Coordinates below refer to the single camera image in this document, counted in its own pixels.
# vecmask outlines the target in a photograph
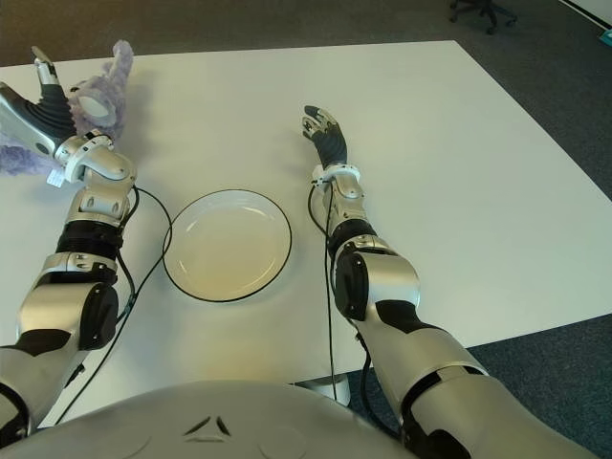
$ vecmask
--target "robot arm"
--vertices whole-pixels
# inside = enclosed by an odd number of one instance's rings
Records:
[[[0,82],[0,127],[84,188],[21,306],[16,344],[0,347],[0,448],[33,432],[88,352],[114,336],[119,302],[112,285],[136,180],[107,136],[77,136],[53,63],[35,47],[33,54],[41,100],[33,104]]]
[[[426,458],[595,457],[541,423],[448,332],[419,320],[419,278],[368,222],[338,123],[316,107],[305,112],[336,305],[359,330],[405,446]]]

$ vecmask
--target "gray carpet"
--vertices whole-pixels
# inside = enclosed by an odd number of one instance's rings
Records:
[[[449,23],[444,0],[2,0],[0,66],[30,62],[31,44],[103,57],[117,38],[138,54],[453,39],[612,197],[612,48],[557,0],[501,1],[518,24],[488,36],[477,14]],[[607,316],[472,352],[541,419],[612,458],[611,337]],[[370,394],[388,419],[375,381]]]

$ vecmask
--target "table leg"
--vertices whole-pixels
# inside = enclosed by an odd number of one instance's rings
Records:
[[[334,398],[334,387],[332,386],[332,377],[318,378],[316,380],[296,382],[295,385],[305,387],[310,390],[329,397]],[[351,389],[348,385],[348,378],[345,374],[336,375],[336,393],[338,395],[338,403],[348,406],[351,401]]]

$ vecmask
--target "white plate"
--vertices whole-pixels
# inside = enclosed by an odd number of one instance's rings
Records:
[[[291,228],[261,194],[217,191],[184,208],[164,257],[172,282],[205,301],[232,301],[266,287],[285,266]]]

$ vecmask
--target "office chair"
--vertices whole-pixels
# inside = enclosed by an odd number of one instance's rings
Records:
[[[469,5],[458,9],[457,6],[459,3],[468,3]],[[454,10],[452,16],[450,17],[450,22],[457,22],[457,15],[461,12],[480,10],[481,16],[486,14],[492,23],[492,25],[487,29],[487,33],[489,35],[493,35],[497,30],[496,12],[510,17],[510,19],[506,22],[506,27],[512,27],[518,20],[518,16],[516,14],[498,7],[492,0],[453,0],[450,7]]]

